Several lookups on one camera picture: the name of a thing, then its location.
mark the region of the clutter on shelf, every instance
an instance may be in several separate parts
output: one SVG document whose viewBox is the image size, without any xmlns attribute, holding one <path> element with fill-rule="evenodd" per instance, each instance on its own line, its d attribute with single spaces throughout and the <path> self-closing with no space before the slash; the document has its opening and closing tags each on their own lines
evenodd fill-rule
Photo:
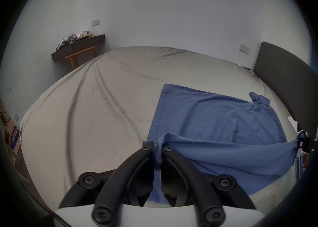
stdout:
<svg viewBox="0 0 318 227">
<path fill-rule="evenodd" d="M 66 47 L 68 46 L 69 44 L 72 44 L 73 41 L 80 41 L 82 39 L 85 39 L 85 38 L 89 38 L 89 37 L 92 37 L 93 35 L 90 34 L 88 31 L 82 31 L 81 33 L 79 34 L 71 34 L 69 37 L 67 38 L 64 38 L 63 40 L 59 41 L 58 45 L 56 46 L 56 50 L 59 50 L 63 47 Z"/>
</svg>

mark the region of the white wall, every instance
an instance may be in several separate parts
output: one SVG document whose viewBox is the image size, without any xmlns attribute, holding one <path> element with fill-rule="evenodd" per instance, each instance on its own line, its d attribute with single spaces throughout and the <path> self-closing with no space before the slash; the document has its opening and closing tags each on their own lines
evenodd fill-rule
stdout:
<svg viewBox="0 0 318 227">
<path fill-rule="evenodd" d="M 72 33 L 72 0 L 28 0 L 11 33 L 0 66 L 0 96 L 19 116 L 54 82 L 72 70 L 53 62 L 57 43 Z"/>
<path fill-rule="evenodd" d="M 75 32 L 105 34 L 111 48 L 171 46 L 252 67 L 263 11 L 262 0 L 73 0 L 72 24 Z"/>
<path fill-rule="evenodd" d="M 92 27 L 92 21 L 100 25 Z M 310 37 L 294 0 L 28 0 L 0 67 L 0 97 L 19 121 L 29 106 L 71 71 L 53 62 L 61 39 L 105 34 L 98 53 L 121 46 L 171 46 L 252 68 L 262 41 L 308 62 Z M 239 51 L 243 43 L 249 54 Z M 87 61 L 85 55 L 79 63 Z"/>
<path fill-rule="evenodd" d="M 263 41 L 288 50 L 308 64 L 310 34 L 294 0 L 264 0 Z"/>
</svg>

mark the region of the dark wooden shelf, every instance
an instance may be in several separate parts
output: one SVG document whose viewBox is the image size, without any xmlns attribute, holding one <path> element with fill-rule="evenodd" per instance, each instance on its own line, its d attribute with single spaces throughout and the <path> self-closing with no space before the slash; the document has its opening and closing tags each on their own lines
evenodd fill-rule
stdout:
<svg viewBox="0 0 318 227">
<path fill-rule="evenodd" d="M 64 60 L 64 58 L 68 55 L 71 55 L 73 53 L 76 53 L 78 51 L 84 50 L 86 48 L 89 48 L 101 43 L 105 43 L 104 34 L 92 36 L 77 42 L 73 42 L 72 44 L 52 53 L 52 59 L 53 61 Z"/>
</svg>

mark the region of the gray headboard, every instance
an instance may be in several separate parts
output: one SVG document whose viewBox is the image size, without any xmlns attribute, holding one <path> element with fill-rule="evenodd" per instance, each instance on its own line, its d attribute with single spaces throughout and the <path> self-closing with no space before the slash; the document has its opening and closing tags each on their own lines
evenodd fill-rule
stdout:
<svg viewBox="0 0 318 227">
<path fill-rule="evenodd" d="M 294 54 L 267 42 L 261 44 L 254 73 L 281 99 L 298 129 L 316 137 L 318 75 Z"/>
</svg>

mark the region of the black plastic bracket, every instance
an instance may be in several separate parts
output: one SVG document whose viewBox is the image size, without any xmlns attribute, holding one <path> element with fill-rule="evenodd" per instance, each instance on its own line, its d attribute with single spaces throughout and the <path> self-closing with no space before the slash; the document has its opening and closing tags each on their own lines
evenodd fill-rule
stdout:
<svg viewBox="0 0 318 227">
<path fill-rule="evenodd" d="M 170 145 L 162 150 L 161 189 L 172 207 L 194 205 L 198 226 L 220 226 L 223 205 L 255 209 L 236 179 L 200 172 Z M 59 208 L 95 204 L 93 221 L 100 227 L 119 224 L 121 204 L 143 206 L 153 189 L 154 142 L 148 142 L 116 170 L 83 173 Z"/>
<path fill-rule="evenodd" d="M 143 206 L 153 189 L 154 142 L 132 154 L 109 177 L 98 194 L 92 212 L 100 227 L 114 226 L 119 221 L 122 203 Z"/>
<path fill-rule="evenodd" d="M 172 207 L 194 205 L 199 226 L 220 226 L 225 221 L 222 203 L 209 181 L 170 145 L 162 151 L 161 189 Z"/>
</svg>

